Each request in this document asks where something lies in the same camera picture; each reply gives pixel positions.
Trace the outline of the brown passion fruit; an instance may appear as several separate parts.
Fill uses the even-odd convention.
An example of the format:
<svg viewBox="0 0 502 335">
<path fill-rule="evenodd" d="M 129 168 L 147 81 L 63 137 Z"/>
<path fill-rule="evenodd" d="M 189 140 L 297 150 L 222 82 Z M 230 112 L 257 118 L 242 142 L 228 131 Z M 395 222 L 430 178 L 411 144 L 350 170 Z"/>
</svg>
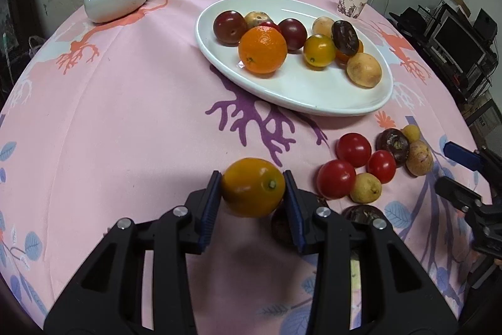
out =
<svg viewBox="0 0 502 335">
<path fill-rule="evenodd" d="M 421 141 L 412 142 L 409 145 L 409 157 L 406 167 L 415 177 L 425 176 L 433 169 L 434 159 L 428 145 Z"/>
</svg>

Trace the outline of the small yellow longan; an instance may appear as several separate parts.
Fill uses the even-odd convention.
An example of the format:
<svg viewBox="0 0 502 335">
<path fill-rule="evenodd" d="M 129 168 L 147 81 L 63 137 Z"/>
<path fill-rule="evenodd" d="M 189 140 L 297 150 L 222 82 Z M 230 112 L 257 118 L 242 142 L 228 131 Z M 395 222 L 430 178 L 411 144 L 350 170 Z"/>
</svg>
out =
<svg viewBox="0 0 502 335">
<path fill-rule="evenodd" d="M 408 139 L 410 144 L 420 140 L 421 132 L 419 127 L 415 124 L 408 124 L 405 126 L 402 129 L 402 133 Z"/>
</svg>

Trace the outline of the red cherry tomato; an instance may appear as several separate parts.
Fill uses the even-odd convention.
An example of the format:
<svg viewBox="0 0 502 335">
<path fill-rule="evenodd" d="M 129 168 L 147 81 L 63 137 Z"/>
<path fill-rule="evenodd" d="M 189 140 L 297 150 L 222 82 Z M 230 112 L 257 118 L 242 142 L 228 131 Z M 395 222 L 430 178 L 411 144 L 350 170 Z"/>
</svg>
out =
<svg viewBox="0 0 502 335">
<path fill-rule="evenodd" d="M 328 161 L 318 170 L 317 188 L 328 200 L 348 196 L 355 183 L 355 168 L 347 161 Z"/>
<path fill-rule="evenodd" d="M 263 21 L 259 24 L 259 26 L 273 28 L 277 30 L 279 33 L 281 33 L 281 28 L 271 20 Z"/>
<path fill-rule="evenodd" d="M 377 150 L 370 156 L 366 170 L 380 180 L 382 185 L 391 182 L 397 171 L 394 156 L 387 150 Z"/>
<path fill-rule="evenodd" d="M 335 144 L 335 153 L 341 161 L 347 161 L 355 168 L 364 167 L 372 155 L 369 141 L 357 132 L 342 135 Z"/>
</svg>

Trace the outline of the yellow-green longan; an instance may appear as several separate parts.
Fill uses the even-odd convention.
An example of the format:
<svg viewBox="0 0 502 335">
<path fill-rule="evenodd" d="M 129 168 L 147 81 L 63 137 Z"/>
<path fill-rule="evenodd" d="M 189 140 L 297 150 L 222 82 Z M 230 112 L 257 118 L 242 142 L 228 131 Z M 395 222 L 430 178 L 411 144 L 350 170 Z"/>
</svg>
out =
<svg viewBox="0 0 502 335">
<path fill-rule="evenodd" d="M 359 204 L 377 201 L 382 194 L 382 184 L 371 173 L 359 173 L 355 185 L 350 191 L 350 199 Z"/>
</svg>

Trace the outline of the yellow tomato with stem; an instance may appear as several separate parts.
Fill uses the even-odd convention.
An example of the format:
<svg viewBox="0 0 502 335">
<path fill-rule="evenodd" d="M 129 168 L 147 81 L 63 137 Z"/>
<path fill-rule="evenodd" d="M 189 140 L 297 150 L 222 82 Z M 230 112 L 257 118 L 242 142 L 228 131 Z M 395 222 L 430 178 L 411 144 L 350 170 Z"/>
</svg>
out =
<svg viewBox="0 0 502 335">
<path fill-rule="evenodd" d="M 270 161 L 244 158 L 230 165 L 221 179 L 226 206 L 239 217 L 262 219 L 280 205 L 285 179 Z"/>
</svg>

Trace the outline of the large orange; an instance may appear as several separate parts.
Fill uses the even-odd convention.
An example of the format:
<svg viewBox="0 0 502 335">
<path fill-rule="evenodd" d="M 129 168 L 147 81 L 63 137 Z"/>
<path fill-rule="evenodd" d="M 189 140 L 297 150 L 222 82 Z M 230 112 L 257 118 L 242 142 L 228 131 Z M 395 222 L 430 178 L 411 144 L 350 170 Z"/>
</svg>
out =
<svg viewBox="0 0 502 335">
<path fill-rule="evenodd" d="M 243 35 L 238 44 L 238 55 L 248 71 L 268 75 L 282 66 L 288 55 L 288 46 L 278 30 L 258 25 Z"/>
</svg>

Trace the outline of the black tv stand with monitor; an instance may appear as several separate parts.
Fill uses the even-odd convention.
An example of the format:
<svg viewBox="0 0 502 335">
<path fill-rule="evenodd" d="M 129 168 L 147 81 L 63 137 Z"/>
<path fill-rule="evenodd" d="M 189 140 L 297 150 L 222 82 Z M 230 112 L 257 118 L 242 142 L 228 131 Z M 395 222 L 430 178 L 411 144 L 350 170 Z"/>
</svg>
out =
<svg viewBox="0 0 502 335">
<path fill-rule="evenodd" d="M 391 24 L 410 42 L 458 104 L 473 102 L 491 85 L 498 57 L 461 13 L 441 4 L 435 13 L 423 8 L 389 13 Z"/>
</svg>

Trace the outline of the tan round fruit plate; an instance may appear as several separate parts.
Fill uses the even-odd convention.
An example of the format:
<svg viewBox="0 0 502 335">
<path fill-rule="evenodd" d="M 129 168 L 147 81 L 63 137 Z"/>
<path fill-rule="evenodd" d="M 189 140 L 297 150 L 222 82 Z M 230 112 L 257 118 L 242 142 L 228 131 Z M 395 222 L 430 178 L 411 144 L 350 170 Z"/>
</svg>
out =
<svg viewBox="0 0 502 335">
<path fill-rule="evenodd" d="M 347 76 L 358 86 L 372 89 L 383 76 L 381 65 L 371 54 L 358 53 L 346 65 Z"/>
</svg>

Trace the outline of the small tangerine on plate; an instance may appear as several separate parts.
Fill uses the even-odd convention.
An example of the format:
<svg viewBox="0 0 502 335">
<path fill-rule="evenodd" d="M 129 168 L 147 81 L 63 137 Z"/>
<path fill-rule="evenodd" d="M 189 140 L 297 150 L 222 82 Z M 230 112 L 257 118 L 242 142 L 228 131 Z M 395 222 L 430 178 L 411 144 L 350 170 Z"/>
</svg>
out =
<svg viewBox="0 0 502 335">
<path fill-rule="evenodd" d="M 362 53 L 364 51 L 363 43 L 362 41 L 359 41 L 359 47 L 357 52 Z M 350 59 L 350 55 L 343 54 L 340 50 L 336 50 L 336 59 L 338 59 L 341 63 L 346 64 L 348 60 Z"/>
</svg>

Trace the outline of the pink patterned tablecloth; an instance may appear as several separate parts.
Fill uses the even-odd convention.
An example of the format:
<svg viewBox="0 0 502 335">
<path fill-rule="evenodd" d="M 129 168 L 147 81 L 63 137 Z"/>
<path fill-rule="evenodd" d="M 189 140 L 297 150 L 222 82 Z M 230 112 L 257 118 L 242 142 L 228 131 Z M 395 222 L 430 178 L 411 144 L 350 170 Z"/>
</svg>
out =
<svg viewBox="0 0 502 335">
<path fill-rule="evenodd" d="M 447 175 L 489 199 L 488 183 L 443 157 L 474 140 L 451 95 L 410 43 L 371 7 L 356 21 L 389 62 L 394 91 L 374 114 L 314 117 L 259 100 L 222 77 L 196 45 L 199 14 L 219 0 L 148 0 L 92 25 L 82 10 L 27 65 L 1 112 L 1 273 L 41 326 L 80 264 L 118 219 L 160 217 L 214 170 L 258 157 L 314 191 L 336 140 L 369 140 L 415 123 L 431 173 L 399 169 L 377 206 L 454 313 L 475 260 L 462 214 L 433 185 Z M 333 11 L 339 0 L 299 0 Z"/>
</svg>

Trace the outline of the white oval plate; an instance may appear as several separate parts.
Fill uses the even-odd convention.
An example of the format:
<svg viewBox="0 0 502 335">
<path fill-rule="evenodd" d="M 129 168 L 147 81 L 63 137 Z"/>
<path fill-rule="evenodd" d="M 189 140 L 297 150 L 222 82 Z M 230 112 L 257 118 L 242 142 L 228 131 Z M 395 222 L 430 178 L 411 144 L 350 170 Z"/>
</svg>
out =
<svg viewBox="0 0 502 335">
<path fill-rule="evenodd" d="M 226 10 L 243 14 L 261 10 L 276 22 L 295 18 L 308 31 L 316 18 L 341 16 L 298 0 L 220 0 L 202 10 L 195 25 L 199 49 L 220 74 L 250 94 L 284 108 L 319 116 L 363 116 L 378 111 L 391 98 L 394 88 L 391 68 L 376 44 L 361 31 L 359 23 L 353 26 L 364 51 L 379 61 L 383 71 L 381 81 L 372 89 L 353 83 L 337 63 L 323 70 L 308 68 L 301 53 L 290 54 L 273 74 L 252 74 L 244 68 L 238 50 L 223 45 L 214 35 L 214 20 Z"/>
</svg>

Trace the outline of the tan longan back plate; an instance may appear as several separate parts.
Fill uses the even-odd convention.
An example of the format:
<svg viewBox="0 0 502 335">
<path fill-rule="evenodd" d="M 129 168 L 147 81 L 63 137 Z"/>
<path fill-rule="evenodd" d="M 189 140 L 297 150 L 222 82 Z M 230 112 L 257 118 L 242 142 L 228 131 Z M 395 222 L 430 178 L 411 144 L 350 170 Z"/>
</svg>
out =
<svg viewBox="0 0 502 335">
<path fill-rule="evenodd" d="M 312 33 L 314 35 L 319 34 L 326 37 L 332 37 L 332 27 L 334 25 L 334 20 L 327 17 L 322 16 L 317 19 L 312 24 Z"/>
</svg>

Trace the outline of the dark red plum right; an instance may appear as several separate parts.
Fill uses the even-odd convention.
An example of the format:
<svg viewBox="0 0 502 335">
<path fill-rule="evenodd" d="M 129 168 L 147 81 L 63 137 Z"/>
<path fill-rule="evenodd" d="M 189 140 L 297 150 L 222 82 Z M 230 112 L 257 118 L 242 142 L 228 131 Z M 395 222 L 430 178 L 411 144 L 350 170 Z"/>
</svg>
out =
<svg viewBox="0 0 502 335">
<path fill-rule="evenodd" d="M 299 20 L 287 18 L 282 20 L 278 26 L 287 43 L 289 52 L 296 52 L 304 47 L 307 39 L 307 31 Z"/>
</svg>

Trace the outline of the dark red plum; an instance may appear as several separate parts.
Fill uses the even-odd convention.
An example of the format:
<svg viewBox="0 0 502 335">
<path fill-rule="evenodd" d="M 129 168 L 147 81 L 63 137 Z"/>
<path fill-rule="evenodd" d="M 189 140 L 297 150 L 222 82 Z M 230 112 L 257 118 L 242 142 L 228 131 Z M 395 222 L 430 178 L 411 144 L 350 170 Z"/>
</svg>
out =
<svg viewBox="0 0 502 335">
<path fill-rule="evenodd" d="M 227 10 L 215 18 L 213 31 L 219 42 L 227 46 L 235 46 L 248 31 L 248 24 L 240 13 Z"/>
<path fill-rule="evenodd" d="M 278 26 L 287 43 L 289 52 L 296 52 L 304 47 L 307 39 L 307 31 L 299 20 L 287 18 L 282 20 Z"/>
</svg>

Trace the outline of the speckled brown fruit on plate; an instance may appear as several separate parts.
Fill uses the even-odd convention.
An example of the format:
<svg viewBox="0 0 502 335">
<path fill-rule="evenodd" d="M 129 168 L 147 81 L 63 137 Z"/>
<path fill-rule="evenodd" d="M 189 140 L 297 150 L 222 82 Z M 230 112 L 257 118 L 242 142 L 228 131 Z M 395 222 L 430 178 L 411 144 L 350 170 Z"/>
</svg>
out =
<svg viewBox="0 0 502 335">
<path fill-rule="evenodd" d="M 271 21 L 270 16 L 265 12 L 252 11 L 244 16 L 246 24 L 249 29 L 252 29 L 264 22 Z"/>
</svg>

